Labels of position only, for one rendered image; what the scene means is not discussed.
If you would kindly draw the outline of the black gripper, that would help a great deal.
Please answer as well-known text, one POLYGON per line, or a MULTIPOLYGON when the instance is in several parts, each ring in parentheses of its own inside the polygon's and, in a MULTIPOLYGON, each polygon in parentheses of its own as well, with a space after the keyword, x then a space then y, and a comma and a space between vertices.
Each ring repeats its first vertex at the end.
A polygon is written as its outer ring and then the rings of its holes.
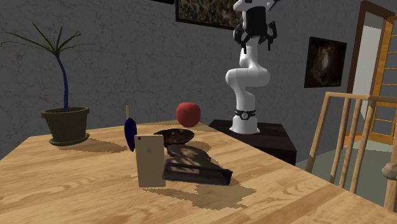
POLYGON ((266 7, 255 6, 247 10, 244 19, 246 27, 243 28, 242 24, 238 24, 233 31, 234 41, 240 44, 244 53, 246 51, 246 44, 252 37, 263 36, 263 40, 267 40, 268 51, 271 51, 271 44, 277 38, 277 27, 275 21, 269 23, 267 27, 266 22, 266 7), (267 33, 268 28, 272 31, 271 34, 267 33), (242 39, 242 35, 247 33, 246 37, 242 39))

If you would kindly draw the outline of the red apple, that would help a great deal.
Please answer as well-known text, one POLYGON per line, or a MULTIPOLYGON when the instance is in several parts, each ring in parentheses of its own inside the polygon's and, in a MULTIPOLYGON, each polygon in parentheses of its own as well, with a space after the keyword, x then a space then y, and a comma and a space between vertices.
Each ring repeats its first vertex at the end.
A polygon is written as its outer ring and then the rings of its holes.
POLYGON ((198 104, 193 102, 182 102, 176 109, 176 118, 184 127, 194 127, 199 123, 201 110, 198 104))

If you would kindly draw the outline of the dark robot stand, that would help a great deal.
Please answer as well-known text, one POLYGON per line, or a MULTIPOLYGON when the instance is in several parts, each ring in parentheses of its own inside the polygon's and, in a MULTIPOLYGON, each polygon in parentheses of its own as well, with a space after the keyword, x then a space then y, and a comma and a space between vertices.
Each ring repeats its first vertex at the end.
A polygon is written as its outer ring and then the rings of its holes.
POLYGON ((296 164, 297 150, 282 124, 260 122, 258 124, 260 132, 256 134, 232 132, 231 120, 213 120, 209 126, 291 165, 296 164))

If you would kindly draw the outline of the orange wooden rack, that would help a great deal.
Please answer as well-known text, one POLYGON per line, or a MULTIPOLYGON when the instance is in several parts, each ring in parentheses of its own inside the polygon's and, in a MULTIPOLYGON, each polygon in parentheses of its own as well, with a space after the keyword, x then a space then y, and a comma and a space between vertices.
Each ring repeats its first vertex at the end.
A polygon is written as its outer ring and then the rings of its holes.
POLYGON ((369 139, 392 144, 397 127, 397 15, 386 19, 372 95, 395 97, 395 102, 377 101, 369 139))

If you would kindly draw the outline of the dark brown bowl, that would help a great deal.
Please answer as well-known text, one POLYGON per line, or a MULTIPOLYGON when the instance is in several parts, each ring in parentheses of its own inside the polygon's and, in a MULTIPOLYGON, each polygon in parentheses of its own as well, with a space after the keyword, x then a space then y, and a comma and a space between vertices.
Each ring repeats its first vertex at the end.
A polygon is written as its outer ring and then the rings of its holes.
POLYGON ((185 144, 195 137, 194 132, 188 129, 165 129, 154 133, 154 135, 163 135, 165 147, 172 144, 185 144))

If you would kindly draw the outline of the black folded pouch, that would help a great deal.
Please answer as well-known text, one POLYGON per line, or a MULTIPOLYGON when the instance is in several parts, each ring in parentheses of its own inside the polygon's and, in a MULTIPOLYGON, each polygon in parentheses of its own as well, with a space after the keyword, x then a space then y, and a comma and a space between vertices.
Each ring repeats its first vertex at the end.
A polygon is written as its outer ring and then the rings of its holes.
POLYGON ((221 186, 231 182, 233 172, 214 164, 201 149, 173 144, 167 147, 167 153, 170 157, 165 161, 164 180, 221 186))

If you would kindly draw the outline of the dark blue eggplant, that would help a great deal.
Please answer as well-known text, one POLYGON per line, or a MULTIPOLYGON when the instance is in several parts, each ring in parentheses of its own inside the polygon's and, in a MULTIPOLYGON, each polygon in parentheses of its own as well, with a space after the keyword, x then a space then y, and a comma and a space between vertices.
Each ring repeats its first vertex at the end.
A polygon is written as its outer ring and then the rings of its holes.
POLYGON ((130 151, 135 149, 135 136, 137 135, 136 122, 130 117, 129 106, 125 106, 126 121, 124 124, 124 133, 127 145, 130 151))

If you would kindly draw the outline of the gold smartphone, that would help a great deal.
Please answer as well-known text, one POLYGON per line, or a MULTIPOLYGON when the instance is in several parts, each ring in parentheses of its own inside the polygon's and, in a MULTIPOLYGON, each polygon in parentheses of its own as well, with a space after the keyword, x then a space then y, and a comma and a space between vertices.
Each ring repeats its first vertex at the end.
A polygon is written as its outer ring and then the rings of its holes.
POLYGON ((136 135, 135 147, 139 187, 164 187, 163 135, 136 135))

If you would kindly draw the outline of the grey rounded lump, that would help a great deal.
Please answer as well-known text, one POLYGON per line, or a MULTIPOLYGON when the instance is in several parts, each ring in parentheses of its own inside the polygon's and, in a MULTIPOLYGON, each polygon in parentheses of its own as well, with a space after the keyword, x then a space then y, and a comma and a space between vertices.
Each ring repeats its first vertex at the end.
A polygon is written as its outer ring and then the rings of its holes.
POLYGON ((382 168, 382 175, 387 179, 397 181, 397 163, 387 163, 382 168))

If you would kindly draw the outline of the potted palm plant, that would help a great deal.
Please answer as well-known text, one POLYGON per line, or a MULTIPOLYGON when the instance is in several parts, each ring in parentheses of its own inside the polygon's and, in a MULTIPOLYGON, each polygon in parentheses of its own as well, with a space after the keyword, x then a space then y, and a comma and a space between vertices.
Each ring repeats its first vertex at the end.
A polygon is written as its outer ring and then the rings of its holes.
POLYGON ((73 45, 68 45, 68 43, 74 38, 81 36, 81 32, 77 31, 72 36, 62 41, 61 37, 63 29, 60 29, 56 38, 51 38, 40 31, 36 25, 34 27, 38 31, 39 36, 43 39, 43 43, 38 43, 12 32, 9 32, 9 35, 22 39, 23 42, 21 44, 24 46, 45 50, 52 54, 56 58, 62 71, 62 81, 64 86, 63 106, 61 108, 46 109, 41 112, 41 117, 45 119, 52 135, 49 143, 54 146, 71 146, 82 143, 90 136, 90 134, 87 133, 87 118, 90 110, 86 106, 69 105, 69 82, 65 67, 60 59, 60 54, 64 50, 80 46, 79 43, 73 45))

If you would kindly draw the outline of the large framed wall picture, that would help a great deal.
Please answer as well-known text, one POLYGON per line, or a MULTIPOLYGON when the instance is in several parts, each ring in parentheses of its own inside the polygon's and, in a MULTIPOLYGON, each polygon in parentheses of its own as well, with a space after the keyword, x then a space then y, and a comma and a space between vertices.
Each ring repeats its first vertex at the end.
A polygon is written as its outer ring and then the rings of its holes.
POLYGON ((175 0, 176 21, 234 30, 242 13, 233 10, 237 0, 175 0))

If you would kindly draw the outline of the dark framed wall picture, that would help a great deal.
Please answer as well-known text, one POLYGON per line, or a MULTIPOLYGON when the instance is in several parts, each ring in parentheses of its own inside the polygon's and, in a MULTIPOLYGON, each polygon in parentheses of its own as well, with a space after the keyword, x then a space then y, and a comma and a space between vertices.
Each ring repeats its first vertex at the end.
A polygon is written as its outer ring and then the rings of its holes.
POLYGON ((309 38, 305 88, 341 86, 347 43, 330 39, 309 38))

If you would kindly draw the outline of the brown door frame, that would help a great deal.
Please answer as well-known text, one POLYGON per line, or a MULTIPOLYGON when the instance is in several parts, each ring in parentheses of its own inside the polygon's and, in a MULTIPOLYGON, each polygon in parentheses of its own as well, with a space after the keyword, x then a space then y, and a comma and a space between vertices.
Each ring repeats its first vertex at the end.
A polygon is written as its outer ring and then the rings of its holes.
POLYGON ((359 7, 358 21, 356 26, 356 35, 354 40, 354 46, 352 49, 352 59, 351 66, 349 71, 349 79, 347 82, 347 93, 352 93, 354 86, 354 79, 356 75, 356 68, 358 64, 358 56, 359 56, 359 48, 361 44, 361 38, 363 33, 363 26, 365 23, 365 14, 371 13, 375 16, 380 17, 385 20, 387 17, 395 16, 395 12, 385 9, 375 3, 370 2, 369 0, 362 0, 359 7))

